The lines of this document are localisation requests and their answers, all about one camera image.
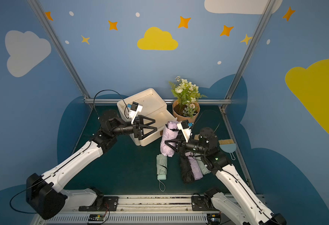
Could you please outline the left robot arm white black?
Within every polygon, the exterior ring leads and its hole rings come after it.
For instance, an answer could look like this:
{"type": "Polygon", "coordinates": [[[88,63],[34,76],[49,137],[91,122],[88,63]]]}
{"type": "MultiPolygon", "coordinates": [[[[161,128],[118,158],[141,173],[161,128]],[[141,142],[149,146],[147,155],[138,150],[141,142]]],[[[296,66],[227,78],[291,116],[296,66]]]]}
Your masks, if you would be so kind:
{"type": "Polygon", "coordinates": [[[84,146],[53,169],[42,175],[32,174],[26,181],[26,202],[43,219],[51,219],[62,210],[100,211],[104,208],[103,193],[96,188],[65,190],[67,183],[80,171],[117,142],[117,136],[133,134],[139,140],[157,132],[155,119],[136,115],[124,121],[115,110],[98,118],[99,130],[84,146]]]}

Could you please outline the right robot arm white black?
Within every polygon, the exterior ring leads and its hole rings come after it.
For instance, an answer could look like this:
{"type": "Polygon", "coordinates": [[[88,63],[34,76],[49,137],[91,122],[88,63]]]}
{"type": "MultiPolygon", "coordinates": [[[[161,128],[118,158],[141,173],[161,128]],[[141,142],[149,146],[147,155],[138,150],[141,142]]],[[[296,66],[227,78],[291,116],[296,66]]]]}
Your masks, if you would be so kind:
{"type": "Polygon", "coordinates": [[[213,208],[225,214],[237,225],[285,225],[280,213],[273,213],[260,200],[238,174],[231,160],[220,149],[218,137],[209,128],[202,128],[197,140],[182,133],[177,139],[166,140],[165,144],[177,153],[187,152],[201,155],[202,162],[226,186],[237,203],[229,200],[216,189],[205,193],[213,208]]]}

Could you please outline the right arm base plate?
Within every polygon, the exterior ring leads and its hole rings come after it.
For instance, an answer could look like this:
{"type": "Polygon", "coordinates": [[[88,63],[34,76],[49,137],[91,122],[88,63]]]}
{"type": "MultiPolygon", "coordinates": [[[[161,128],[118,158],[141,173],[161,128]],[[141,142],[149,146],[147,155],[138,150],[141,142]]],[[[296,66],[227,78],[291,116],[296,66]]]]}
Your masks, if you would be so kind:
{"type": "Polygon", "coordinates": [[[191,197],[192,211],[218,211],[214,208],[211,199],[206,196],[194,195],[191,197]]]}

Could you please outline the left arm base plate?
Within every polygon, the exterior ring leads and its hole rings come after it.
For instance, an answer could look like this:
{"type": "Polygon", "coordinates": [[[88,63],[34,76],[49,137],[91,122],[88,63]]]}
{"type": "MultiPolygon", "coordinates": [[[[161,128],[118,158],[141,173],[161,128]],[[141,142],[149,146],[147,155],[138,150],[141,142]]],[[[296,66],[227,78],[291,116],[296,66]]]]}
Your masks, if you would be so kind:
{"type": "Polygon", "coordinates": [[[100,196],[97,197],[91,206],[80,206],[80,212],[115,212],[117,210],[119,198],[117,196],[100,196]]]}

